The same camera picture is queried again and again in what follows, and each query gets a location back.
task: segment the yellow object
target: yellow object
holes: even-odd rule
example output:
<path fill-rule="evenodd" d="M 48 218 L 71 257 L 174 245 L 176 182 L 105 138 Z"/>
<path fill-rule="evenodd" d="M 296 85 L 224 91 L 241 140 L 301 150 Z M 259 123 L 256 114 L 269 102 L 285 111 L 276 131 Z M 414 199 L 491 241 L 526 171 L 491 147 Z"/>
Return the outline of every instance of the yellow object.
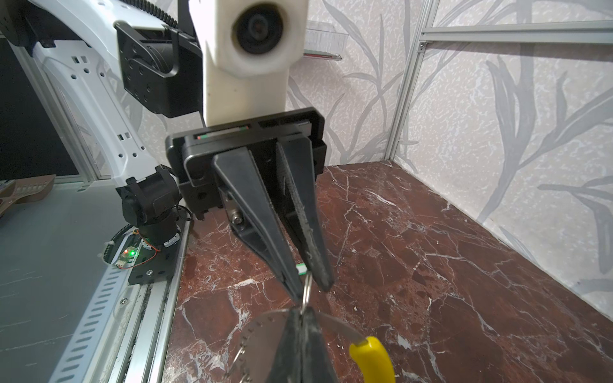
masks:
<path fill-rule="evenodd" d="M 374 336 L 366 340 L 359 346 L 349 347 L 349 355 L 360 368 L 364 383 L 395 383 L 394 366 L 385 347 Z"/>

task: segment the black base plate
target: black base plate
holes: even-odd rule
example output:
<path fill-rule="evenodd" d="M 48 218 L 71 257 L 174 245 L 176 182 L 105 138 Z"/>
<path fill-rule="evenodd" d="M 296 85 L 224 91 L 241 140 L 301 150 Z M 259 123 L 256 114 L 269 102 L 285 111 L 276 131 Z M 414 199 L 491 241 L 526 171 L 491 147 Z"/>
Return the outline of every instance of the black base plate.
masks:
<path fill-rule="evenodd" d="M 177 226 L 181 228 L 181 237 L 184 233 L 182 230 L 185 228 L 185 221 L 179 219 Z M 155 250 L 147 250 L 142 248 L 135 264 L 149 260 L 147 263 L 132 268 L 132 273 L 128 277 L 128 284 L 145 284 L 165 279 L 172 278 L 175 274 L 175 267 L 177 266 L 177 259 L 181 246 L 181 239 L 179 239 L 174 245 L 169 248 L 162 248 L 161 251 L 153 257 Z"/>

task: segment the red marble surface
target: red marble surface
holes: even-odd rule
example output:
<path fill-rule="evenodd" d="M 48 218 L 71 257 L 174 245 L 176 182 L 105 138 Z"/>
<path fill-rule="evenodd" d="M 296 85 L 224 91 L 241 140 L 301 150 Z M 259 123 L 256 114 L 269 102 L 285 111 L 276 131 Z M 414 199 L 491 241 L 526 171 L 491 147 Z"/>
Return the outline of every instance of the red marble surface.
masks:
<path fill-rule="evenodd" d="M 379 338 L 397 382 L 613 382 L 613 323 L 397 165 L 328 167 L 317 192 L 337 281 L 311 302 Z M 208 214 L 191 233 L 164 382 L 222 381 L 241 329 L 288 305 L 224 212 Z M 326 338 L 339 381 L 362 381 L 348 342 Z"/>

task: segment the screw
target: screw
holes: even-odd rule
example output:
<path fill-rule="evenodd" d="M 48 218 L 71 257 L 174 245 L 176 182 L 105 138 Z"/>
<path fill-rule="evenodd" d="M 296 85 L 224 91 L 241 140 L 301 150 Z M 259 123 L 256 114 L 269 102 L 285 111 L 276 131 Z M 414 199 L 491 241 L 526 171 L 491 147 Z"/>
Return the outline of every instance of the screw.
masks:
<path fill-rule="evenodd" d="M 239 212 L 235 212 L 232 214 L 230 221 L 232 221 L 232 223 L 235 225 L 240 225 L 241 223 L 243 223 L 243 215 Z"/>

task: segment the key ring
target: key ring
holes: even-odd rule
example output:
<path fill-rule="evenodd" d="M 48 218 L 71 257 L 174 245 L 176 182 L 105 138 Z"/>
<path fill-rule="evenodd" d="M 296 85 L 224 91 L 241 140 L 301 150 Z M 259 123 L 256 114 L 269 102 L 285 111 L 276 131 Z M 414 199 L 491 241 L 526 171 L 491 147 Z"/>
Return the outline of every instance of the key ring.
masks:
<path fill-rule="evenodd" d="M 230 374 L 232 374 L 234 372 L 234 369 L 237 366 L 237 362 L 238 362 L 238 358 L 243 355 L 245 353 L 245 346 L 241 345 L 240 348 L 238 349 L 238 352 L 236 353 L 236 356 L 234 357 L 234 360 L 232 361 L 232 363 L 230 364 L 230 368 L 228 368 L 228 370 L 226 371 L 226 373 L 224 374 L 224 379 L 227 379 L 230 377 Z"/>
<path fill-rule="evenodd" d="M 302 306 L 300 307 L 300 315 L 304 314 L 308 306 L 308 301 L 311 298 L 311 284 L 312 283 L 313 283 L 313 275 L 309 271 L 306 273 L 305 289 L 304 289 L 304 292 L 302 293 Z"/>

